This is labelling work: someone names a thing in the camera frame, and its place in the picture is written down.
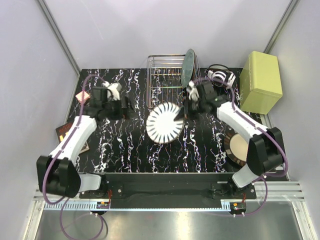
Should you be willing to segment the white blue striped plate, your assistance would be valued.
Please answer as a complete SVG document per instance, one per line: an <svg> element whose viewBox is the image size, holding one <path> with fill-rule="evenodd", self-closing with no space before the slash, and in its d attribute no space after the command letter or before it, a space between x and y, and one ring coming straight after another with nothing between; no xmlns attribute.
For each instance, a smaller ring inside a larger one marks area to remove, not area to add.
<svg viewBox="0 0 320 240"><path fill-rule="evenodd" d="M179 112L179 106L172 102L156 106L146 120L149 138L157 144L168 144L177 139L184 128L184 119L175 121Z"/></svg>

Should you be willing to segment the dark teal glazed plate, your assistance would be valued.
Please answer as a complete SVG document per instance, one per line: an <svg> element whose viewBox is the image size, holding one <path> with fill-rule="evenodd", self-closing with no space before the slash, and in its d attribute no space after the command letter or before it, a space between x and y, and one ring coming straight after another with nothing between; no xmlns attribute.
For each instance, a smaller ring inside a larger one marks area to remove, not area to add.
<svg viewBox="0 0 320 240"><path fill-rule="evenodd" d="M196 77L196 71L197 71L197 55L193 49L191 49L192 56L193 56L193 69L192 69L192 75L190 77L190 80L193 81Z"/></svg>

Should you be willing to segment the light blue plate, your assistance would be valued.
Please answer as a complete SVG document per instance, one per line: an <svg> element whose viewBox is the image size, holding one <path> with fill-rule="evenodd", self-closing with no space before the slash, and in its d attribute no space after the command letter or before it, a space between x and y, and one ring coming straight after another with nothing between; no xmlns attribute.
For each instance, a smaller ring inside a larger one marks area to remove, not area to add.
<svg viewBox="0 0 320 240"><path fill-rule="evenodd" d="M181 67L181 77L180 82L183 88L186 88L191 81L195 69L195 52L190 48L184 56L182 67Z"/></svg>

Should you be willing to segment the beige brown rimmed plate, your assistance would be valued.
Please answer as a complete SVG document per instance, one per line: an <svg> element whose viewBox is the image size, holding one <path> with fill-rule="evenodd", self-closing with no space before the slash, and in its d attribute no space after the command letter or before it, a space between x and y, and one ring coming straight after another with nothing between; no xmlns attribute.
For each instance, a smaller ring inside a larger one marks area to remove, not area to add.
<svg viewBox="0 0 320 240"><path fill-rule="evenodd" d="M249 144L239 133L228 132L223 141L224 149L230 160L240 167L247 164Z"/></svg>

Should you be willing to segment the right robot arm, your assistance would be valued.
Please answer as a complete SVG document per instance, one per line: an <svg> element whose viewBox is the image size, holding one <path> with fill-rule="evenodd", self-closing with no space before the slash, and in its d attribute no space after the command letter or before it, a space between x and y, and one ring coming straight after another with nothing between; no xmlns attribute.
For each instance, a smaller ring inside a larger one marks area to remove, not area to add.
<svg viewBox="0 0 320 240"><path fill-rule="evenodd" d="M211 81L195 85L190 81L186 87L188 98L175 117L175 120L191 118L193 115L208 113L234 129L248 144L246 164L233 174L232 182L227 185L228 195L239 198L245 187L264 176L271 175L271 170L284 165L285 176L288 171L288 159L285 153L282 132L277 128L268 128L243 113L235 105L235 94L219 95Z"/></svg>

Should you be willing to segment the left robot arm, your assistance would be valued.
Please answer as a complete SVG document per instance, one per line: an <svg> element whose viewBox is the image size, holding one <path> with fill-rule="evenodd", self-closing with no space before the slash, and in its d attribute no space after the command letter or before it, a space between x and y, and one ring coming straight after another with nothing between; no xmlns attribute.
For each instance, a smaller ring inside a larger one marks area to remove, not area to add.
<svg viewBox="0 0 320 240"><path fill-rule="evenodd" d="M80 113L66 137L48 156L41 155L37 159L38 185L44 196L52 194L73 198L78 193L90 191L95 197L103 198L108 193L103 177L96 173L79 173L76 161L100 122L129 119L133 107L121 92L119 83L93 87L89 104L80 107Z"/></svg>

